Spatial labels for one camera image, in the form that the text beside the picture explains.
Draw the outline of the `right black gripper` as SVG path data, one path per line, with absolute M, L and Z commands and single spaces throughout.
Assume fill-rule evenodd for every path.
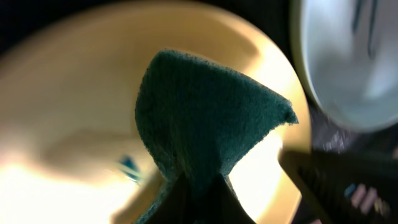
M 291 149 L 278 161 L 322 223 L 397 223 L 397 160 Z

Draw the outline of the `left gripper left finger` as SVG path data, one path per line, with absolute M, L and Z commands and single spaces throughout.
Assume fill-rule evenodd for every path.
M 192 224 L 194 215 L 187 178 L 181 175 L 145 224 Z

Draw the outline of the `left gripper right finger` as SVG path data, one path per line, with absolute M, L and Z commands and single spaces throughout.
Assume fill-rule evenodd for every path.
M 198 222 L 205 224 L 255 224 L 244 211 L 224 177 L 215 177 L 206 194 L 198 200 Z

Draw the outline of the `green scrubbing sponge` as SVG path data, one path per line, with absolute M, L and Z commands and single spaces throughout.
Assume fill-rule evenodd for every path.
M 298 123 L 298 118 L 289 100 L 252 78 L 190 54 L 162 50 L 142 79 L 135 121 L 169 183 L 143 222 L 184 175 L 194 223 L 199 223 L 198 200 L 215 177 L 221 174 L 226 181 L 257 143 L 279 126 Z

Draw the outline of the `yellow plate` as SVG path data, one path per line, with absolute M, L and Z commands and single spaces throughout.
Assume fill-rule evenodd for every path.
M 301 194 L 277 156 L 308 150 L 310 115 L 291 64 L 257 27 L 198 2 L 123 2 L 33 36 L 1 59 L 1 222 L 134 223 L 164 178 L 134 120 L 160 50 L 233 68 L 290 100 L 298 124 L 276 128 L 230 173 L 257 223 L 290 223 Z

